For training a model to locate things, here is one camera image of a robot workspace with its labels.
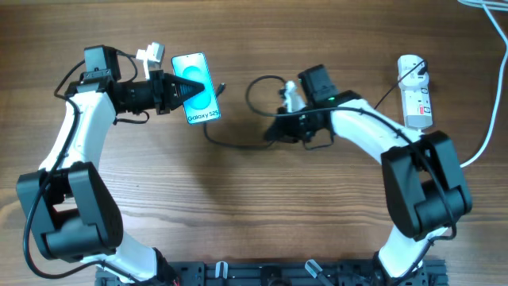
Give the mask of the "blue Galaxy smartphone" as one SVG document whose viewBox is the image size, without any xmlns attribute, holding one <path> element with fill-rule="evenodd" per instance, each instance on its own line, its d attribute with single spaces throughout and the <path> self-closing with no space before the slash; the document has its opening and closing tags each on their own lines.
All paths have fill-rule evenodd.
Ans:
<svg viewBox="0 0 508 286">
<path fill-rule="evenodd" d="M 219 119 L 221 112 L 205 54 L 197 52 L 173 56 L 171 64 L 175 75 L 202 83 L 205 88 L 183 103 L 187 122 L 194 125 Z"/>
</svg>

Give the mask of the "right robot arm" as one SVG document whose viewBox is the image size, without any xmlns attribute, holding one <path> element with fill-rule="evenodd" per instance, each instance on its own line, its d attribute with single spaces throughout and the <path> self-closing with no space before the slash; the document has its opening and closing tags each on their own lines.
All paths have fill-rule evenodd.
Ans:
<svg viewBox="0 0 508 286">
<path fill-rule="evenodd" d="M 282 106 L 266 141 L 307 143 L 321 129 L 344 138 L 380 163 L 394 227 L 377 254 L 383 274 L 400 283 L 421 268 L 429 247 L 450 241 L 472 197 L 451 138 L 407 129 L 375 110 L 355 91 L 339 91 L 319 64 L 280 90 Z"/>
</svg>

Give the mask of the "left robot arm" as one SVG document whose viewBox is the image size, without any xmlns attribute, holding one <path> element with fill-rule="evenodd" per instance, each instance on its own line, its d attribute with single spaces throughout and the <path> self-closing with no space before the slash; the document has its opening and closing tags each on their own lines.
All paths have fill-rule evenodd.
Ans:
<svg viewBox="0 0 508 286">
<path fill-rule="evenodd" d="M 41 276 L 30 253 L 35 243 L 48 260 L 94 266 L 129 285 L 177 285 L 179 276 L 158 249 L 128 235 L 121 212 L 98 172 L 111 126 L 127 113 L 167 114 L 204 90 L 203 84 L 164 72 L 161 44 L 131 55 L 144 65 L 145 80 L 123 80 L 122 51 L 96 45 L 84 51 L 77 81 L 64 78 L 54 95 L 66 105 L 56 142 L 40 167 L 18 178 L 25 213 L 22 249 L 29 269 Z"/>
</svg>

